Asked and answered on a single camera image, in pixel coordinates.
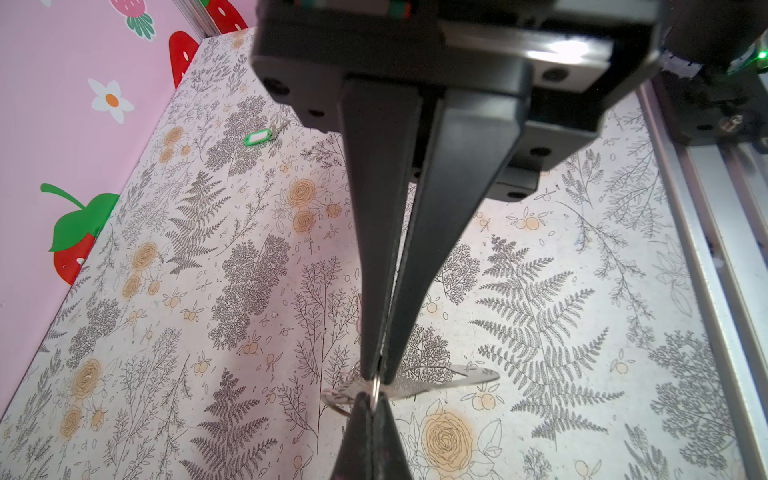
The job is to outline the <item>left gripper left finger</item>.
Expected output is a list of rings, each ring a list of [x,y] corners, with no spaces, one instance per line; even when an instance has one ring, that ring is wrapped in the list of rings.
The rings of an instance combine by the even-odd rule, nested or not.
[[[354,400],[331,479],[364,480],[372,478],[372,414],[370,397],[360,393]]]

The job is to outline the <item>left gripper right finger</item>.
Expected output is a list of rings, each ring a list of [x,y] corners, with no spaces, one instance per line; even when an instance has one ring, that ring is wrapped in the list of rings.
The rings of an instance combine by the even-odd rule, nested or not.
[[[375,480],[411,480],[390,403],[379,400],[372,413],[371,470]]]

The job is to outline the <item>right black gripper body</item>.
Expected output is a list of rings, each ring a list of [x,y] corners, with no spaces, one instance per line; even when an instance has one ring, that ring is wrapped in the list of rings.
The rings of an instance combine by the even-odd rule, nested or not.
[[[262,1],[252,68],[301,123],[368,148],[383,141],[387,94],[412,89],[408,122],[420,167],[443,114],[466,91],[517,98],[525,120],[492,190],[514,201],[517,178],[548,171],[593,143],[608,110],[659,57],[659,1]]]

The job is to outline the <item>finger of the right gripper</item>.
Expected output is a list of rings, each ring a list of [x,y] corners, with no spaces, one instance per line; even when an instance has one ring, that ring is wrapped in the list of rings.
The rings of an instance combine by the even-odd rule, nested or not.
[[[388,318],[383,383],[394,381],[422,300],[511,160],[527,111],[525,98],[465,90],[439,101]]]
[[[360,373],[376,376],[393,295],[422,100],[414,87],[351,79],[340,120],[359,249]]]

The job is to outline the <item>metal key holder plate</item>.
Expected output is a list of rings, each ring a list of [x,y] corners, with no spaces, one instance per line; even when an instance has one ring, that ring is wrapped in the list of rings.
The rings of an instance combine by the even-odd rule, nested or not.
[[[372,394],[377,387],[378,393],[385,394],[391,400],[398,400],[431,391],[490,383],[500,378],[497,371],[477,365],[452,364],[439,367],[439,370],[448,374],[447,380],[433,382],[398,375],[391,383],[384,383],[381,376],[372,380],[355,377],[335,389],[323,391],[321,399],[327,404],[351,404],[358,394]]]

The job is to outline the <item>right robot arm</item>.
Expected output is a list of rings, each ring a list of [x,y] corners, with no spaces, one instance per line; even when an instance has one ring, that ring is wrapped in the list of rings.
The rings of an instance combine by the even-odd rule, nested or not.
[[[662,58],[728,72],[763,1],[262,1],[251,64],[343,140],[360,372],[390,383],[420,302],[487,199],[530,195]]]

